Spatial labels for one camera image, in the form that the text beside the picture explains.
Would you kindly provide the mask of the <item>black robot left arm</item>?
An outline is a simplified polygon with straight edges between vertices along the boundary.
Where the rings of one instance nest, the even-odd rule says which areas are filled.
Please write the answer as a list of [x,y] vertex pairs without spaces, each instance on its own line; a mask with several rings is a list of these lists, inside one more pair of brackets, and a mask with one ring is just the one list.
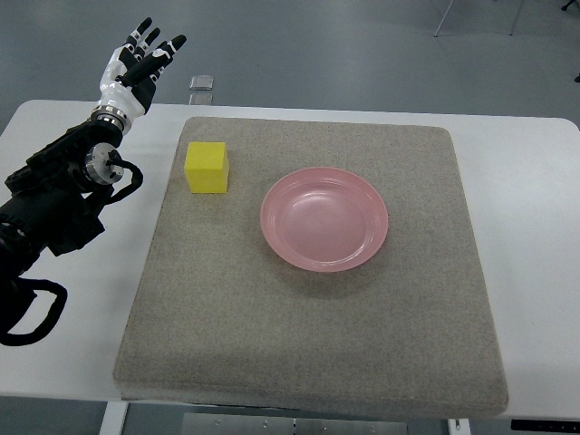
[[1,207],[3,279],[21,276],[45,249],[67,254],[103,232],[102,210],[143,181],[140,169],[118,152],[130,126],[125,112],[101,105],[6,179],[11,197]]

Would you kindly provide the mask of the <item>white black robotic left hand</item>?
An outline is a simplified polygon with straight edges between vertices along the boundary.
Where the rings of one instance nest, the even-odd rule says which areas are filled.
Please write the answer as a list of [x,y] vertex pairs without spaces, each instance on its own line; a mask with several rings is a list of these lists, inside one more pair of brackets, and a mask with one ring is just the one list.
[[160,29],[151,24],[148,17],[128,34],[111,55],[100,82],[98,104],[115,108],[128,121],[149,111],[160,76],[187,41],[186,36],[178,35],[154,46]]

